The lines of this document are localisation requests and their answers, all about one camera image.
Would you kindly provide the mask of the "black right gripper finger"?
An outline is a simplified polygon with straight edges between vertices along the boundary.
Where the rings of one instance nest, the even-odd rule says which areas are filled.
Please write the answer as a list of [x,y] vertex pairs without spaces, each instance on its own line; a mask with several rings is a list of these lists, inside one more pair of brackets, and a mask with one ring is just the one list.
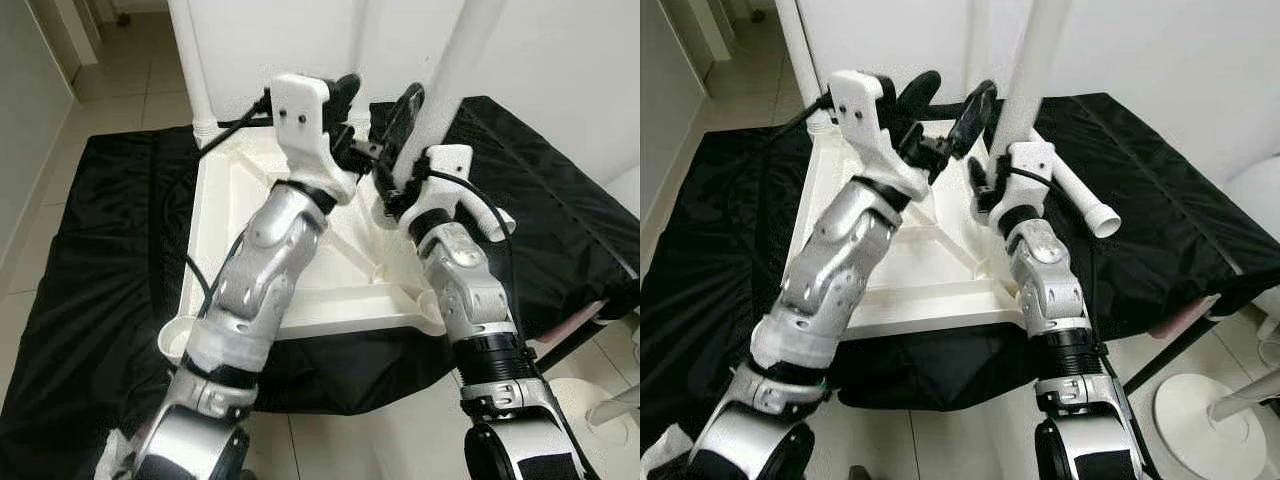
[[390,169],[381,160],[372,161],[372,179],[384,210],[383,216],[387,219],[398,219],[399,214],[396,211],[396,207],[401,197],[401,191],[396,187]]
[[986,169],[982,163],[973,156],[966,159],[966,169],[973,192],[974,212],[989,212],[993,206],[993,186],[988,180]]

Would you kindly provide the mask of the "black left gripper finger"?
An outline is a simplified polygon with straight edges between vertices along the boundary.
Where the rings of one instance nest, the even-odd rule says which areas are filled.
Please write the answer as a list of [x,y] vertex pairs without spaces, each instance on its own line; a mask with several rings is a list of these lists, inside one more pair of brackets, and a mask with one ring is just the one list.
[[911,119],[925,116],[941,82],[942,77],[937,70],[922,72],[911,79],[900,92],[901,114]]
[[330,81],[330,123],[343,123],[348,119],[352,101],[360,91],[361,78],[348,73]]
[[965,99],[963,110],[950,131],[950,155],[965,157],[974,145],[983,138],[983,132],[995,110],[998,86],[992,79],[983,79]]
[[421,83],[411,83],[389,110],[383,131],[383,164],[394,166],[408,137],[413,132],[416,116],[425,100]]

